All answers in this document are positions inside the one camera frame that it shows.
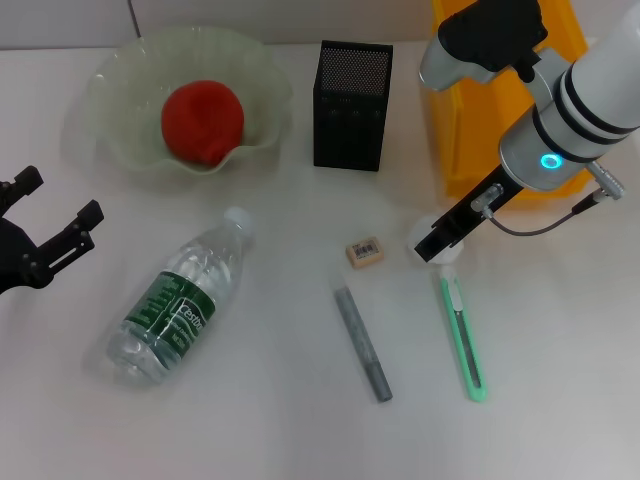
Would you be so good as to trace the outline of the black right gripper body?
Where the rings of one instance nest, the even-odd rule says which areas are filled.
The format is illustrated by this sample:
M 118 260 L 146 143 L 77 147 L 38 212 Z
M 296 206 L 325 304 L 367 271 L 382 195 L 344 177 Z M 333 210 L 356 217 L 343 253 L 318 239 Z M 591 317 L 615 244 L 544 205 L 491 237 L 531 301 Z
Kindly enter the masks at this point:
M 485 219 L 483 211 L 496 211 L 521 192 L 503 166 L 496 167 L 445 215 L 444 227 L 451 235 L 468 235 Z

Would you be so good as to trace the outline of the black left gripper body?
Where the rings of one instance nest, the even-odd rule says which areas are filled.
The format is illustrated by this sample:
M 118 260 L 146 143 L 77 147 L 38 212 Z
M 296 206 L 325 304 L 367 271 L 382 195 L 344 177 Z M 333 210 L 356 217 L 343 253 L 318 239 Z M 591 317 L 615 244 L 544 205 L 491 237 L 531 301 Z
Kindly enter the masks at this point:
M 33 275 L 32 257 L 37 257 L 37 247 L 19 226 L 1 219 L 1 293 L 16 288 L 42 289 L 45 282 Z

